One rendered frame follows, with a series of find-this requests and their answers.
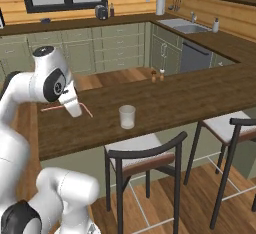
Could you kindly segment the steel sink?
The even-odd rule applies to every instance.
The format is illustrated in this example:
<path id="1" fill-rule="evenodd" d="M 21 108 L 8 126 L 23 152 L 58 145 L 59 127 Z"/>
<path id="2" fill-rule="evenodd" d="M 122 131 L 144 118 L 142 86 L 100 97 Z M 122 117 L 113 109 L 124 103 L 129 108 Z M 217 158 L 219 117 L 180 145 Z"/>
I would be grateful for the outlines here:
<path id="1" fill-rule="evenodd" d="M 194 34 L 194 33 L 200 33 L 200 32 L 211 32 L 211 29 L 199 25 L 196 23 L 192 23 L 190 21 L 176 18 L 176 19 L 166 19 L 166 20 L 158 20 L 158 23 L 161 23 L 165 26 L 168 26 L 170 28 L 175 29 L 176 31 L 179 31 L 184 34 Z"/>

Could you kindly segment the pink bent straw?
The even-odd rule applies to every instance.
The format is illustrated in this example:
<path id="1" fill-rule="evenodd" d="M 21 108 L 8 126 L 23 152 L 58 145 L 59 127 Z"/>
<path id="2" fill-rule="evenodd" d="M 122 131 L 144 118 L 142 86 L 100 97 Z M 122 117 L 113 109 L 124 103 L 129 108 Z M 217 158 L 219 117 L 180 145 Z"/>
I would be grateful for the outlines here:
<path id="1" fill-rule="evenodd" d="M 61 104 L 59 106 L 43 108 L 41 109 L 41 112 L 60 109 L 60 108 L 65 108 L 73 118 L 81 116 L 82 110 L 85 110 L 89 114 L 89 116 L 92 117 L 92 113 L 89 111 L 89 109 L 83 103 L 78 101 L 68 102 L 66 104 Z"/>

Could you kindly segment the narrow green base cupboard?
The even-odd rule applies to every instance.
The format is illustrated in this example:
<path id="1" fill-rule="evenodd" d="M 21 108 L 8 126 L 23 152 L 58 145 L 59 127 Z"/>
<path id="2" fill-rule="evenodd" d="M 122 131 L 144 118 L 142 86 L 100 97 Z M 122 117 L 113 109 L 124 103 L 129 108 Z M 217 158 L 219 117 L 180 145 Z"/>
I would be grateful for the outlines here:
<path id="1" fill-rule="evenodd" d="M 233 61 L 230 59 L 227 59 L 219 54 L 214 53 L 212 58 L 211 67 L 223 67 L 227 65 L 232 65 Z"/>

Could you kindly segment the dark grey dishwasher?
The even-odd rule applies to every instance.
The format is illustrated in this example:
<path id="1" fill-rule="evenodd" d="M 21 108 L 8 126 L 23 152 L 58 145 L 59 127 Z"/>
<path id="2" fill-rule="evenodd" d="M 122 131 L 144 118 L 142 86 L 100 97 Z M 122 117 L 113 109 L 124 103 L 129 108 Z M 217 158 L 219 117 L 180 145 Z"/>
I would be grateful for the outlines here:
<path id="1" fill-rule="evenodd" d="M 182 56 L 180 72 L 192 72 L 208 69 L 212 58 L 212 52 L 204 47 L 184 40 L 182 43 Z"/>

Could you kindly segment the black bar stool white seat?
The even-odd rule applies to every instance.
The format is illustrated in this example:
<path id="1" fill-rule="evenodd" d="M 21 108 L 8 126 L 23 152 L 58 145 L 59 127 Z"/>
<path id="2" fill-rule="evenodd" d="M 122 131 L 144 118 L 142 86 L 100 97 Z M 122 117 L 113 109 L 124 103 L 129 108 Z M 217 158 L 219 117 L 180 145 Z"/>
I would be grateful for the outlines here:
<path id="1" fill-rule="evenodd" d="M 134 137 L 104 146 L 106 209 L 110 210 L 110 167 L 116 176 L 118 234 L 123 234 L 123 193 L 133 175 L 146 173 L 146 197 L 150 197 L 150 171 L 157 170 L 174 178 L 173 234 L 178 234 L 182 142 L 181 132 L 165 144 L 154 133 Z"/>
<path id="2" fill-rule="evenodd" d="M 197 123 L 191 153 L 186 169 L 184 179 L 185 185 L 188 184 L 200 132 L 203 127 L 210 131 L 222 144 L 218 162 L 215 166 L 216 174 L 221 171 L 220 167 L 222 164 L 224 153 L 227 153 L 226 163 L 224 171 L 222 173 L 222 178 L 210 222 L 210 229 L 213 230 L 215 228 L 221 203 L 224 200 L 224 190 L 228 181 L 229 172 L 237 144 L 247 140 L 256 140 L 256 119 L 251 119 L 243 111 L 237 111 L 226 115 L 221 115 L 218 117 L 199 121 Z"/>

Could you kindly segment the clear glass cup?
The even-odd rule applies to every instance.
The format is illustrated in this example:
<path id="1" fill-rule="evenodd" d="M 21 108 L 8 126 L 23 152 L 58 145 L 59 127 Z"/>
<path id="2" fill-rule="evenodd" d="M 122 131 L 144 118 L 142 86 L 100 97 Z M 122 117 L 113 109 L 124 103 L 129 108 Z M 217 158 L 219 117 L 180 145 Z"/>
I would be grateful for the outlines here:
<path id="1" fill-rule="evenodd" d="M 132 105 L 123 105 L 119 108 L 120 125 L 123 129 L 132 129 L 135 126 L 136 108 Z"/>

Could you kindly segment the white paper towel roll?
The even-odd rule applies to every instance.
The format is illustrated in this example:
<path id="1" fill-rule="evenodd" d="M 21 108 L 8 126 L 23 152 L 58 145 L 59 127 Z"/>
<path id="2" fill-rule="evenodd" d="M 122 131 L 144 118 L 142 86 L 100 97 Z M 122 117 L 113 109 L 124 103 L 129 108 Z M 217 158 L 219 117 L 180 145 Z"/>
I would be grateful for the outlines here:
<path id="1" fill-rule="evenodd" d="M 165 0 L 156 0 L 156 14 L 158 16 L 165 13 Z"/>

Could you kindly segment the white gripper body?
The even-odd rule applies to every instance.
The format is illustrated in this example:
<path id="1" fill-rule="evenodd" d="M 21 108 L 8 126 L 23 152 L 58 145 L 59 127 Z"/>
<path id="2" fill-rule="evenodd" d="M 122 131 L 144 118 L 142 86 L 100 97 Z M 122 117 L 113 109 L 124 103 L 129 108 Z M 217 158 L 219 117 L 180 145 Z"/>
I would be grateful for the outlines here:
<path id="1" fill-rule="evenodd" d="M 64 91 L 59 97 L 59 102 L 65 107 L 72 117 L 79 117 L 82 115 L 82 110 L 75 93 L 71 91 Z"/>

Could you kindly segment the long green base cupboard run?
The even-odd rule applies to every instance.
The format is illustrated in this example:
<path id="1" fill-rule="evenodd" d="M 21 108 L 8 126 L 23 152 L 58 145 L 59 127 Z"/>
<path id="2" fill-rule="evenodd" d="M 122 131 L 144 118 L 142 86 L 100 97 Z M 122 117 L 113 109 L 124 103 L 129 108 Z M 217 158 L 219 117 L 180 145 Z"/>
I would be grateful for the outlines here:
<path id="1" fill-rule="evenodd" d="M 53 46 L 73 74 L 89 75 L 146 64 L 149 23 L 0 36 L 0 82 L 12 71 L 32 71 L 32 53 Z"/>

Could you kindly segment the green base cupboard beside dishwasher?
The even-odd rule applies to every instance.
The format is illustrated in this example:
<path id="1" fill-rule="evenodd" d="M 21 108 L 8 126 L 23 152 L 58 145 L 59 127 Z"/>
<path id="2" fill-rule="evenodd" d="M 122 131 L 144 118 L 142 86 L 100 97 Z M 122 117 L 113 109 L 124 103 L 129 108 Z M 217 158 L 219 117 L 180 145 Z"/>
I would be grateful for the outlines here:
<path id="1" fill-rule="evenodd" d="M 150 66 L 165 75 L 179 72 L 183 38 L 155 24 L 152 25 Z"/>

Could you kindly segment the hanging kitchen utensils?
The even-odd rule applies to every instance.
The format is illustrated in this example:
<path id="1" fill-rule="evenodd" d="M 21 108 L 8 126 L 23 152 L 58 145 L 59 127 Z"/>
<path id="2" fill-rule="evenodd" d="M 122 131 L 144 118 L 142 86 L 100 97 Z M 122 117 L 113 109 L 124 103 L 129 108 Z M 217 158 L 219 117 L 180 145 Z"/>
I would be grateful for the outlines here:
<path id="1" fill-rule="evenodd" d="M 173 0 L 172 4 L 168 7 L 169 10 L 178 11 L 181 7 L 182 0 Z"/>

